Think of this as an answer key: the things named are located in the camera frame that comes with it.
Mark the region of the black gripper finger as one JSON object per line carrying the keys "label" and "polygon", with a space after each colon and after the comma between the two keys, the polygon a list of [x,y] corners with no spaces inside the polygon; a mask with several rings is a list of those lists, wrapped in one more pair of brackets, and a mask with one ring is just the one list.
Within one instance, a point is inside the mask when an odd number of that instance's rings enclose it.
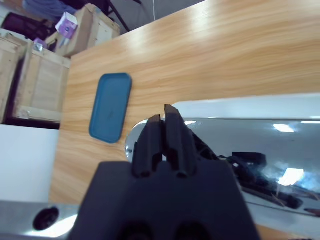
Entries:
{"label": "black gripper finger", "polygon": [[197,171],[197,151],[193,135],[175,107],[166,104],[164,113],[166,160],[177,177],[191,177]]}
{"label": "black gripper finger", "polygon": [[148,119],[138,140],[134,144],[132,174],[136,178],[148,178],[157,171],[163,161],[165,148],[165,125],[161,116]]}

